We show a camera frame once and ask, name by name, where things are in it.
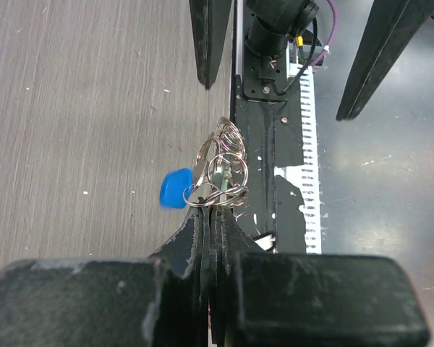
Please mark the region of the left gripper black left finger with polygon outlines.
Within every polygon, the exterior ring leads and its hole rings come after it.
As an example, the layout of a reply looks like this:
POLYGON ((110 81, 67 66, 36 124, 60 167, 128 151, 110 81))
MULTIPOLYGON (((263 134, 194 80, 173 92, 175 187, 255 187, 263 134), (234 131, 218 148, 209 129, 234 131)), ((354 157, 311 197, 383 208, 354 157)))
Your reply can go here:
POLYGON ((27 259, 0 270, 0 346, 206 346, 209 213, 146 258, 27 259))

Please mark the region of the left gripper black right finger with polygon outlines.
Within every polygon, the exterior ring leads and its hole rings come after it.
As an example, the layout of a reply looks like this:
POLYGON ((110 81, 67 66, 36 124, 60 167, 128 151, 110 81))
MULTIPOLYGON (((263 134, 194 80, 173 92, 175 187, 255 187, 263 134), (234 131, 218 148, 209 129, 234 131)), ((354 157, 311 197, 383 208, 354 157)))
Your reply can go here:
POLYGON ((426 346, 404 269, 370 255, 267 253, 226 207, 209 212, 217 346, 426 346))

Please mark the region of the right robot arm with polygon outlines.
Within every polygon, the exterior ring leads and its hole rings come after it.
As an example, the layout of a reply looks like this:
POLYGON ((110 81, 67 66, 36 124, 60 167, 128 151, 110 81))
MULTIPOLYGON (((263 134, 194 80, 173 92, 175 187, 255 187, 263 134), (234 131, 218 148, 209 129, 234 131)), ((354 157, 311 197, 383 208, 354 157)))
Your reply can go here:
MULTIPOLYGON (((232 1, 191 1, 197 78, 210 89, 224 48, 232 1)), ((244 1, 255 15, 247 46, 257 56, 278 58, 286 39, 316 25, 314 1, 244 1)), ((357 50, 337 120, 352 120, 374 94, 424 21, 434 19, 434 1, 374 1, 357 50)))

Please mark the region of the blue tag key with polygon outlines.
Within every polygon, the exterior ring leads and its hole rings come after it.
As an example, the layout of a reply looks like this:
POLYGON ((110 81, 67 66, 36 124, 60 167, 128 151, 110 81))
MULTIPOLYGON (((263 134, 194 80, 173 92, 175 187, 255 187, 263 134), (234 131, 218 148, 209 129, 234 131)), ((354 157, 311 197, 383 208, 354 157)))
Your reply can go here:
POLYGON ((190 195, 199 187, 204 173, 203 168, 181 168, 171 171, 163 179, 159 194, 161 207, 183 209, 190 195))

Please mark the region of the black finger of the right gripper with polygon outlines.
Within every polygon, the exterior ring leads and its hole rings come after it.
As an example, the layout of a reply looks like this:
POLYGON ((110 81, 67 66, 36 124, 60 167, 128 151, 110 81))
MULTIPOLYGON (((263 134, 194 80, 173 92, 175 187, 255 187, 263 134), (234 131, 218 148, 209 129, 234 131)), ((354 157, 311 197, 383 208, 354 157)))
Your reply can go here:
POLYGON ((189 0, 198 81, 209 90, 218 74, 232 0, 189 0))
POLYGON ((358 117, 410 40, 434 14, 434 0, 374 1, 336 120, 358 117))

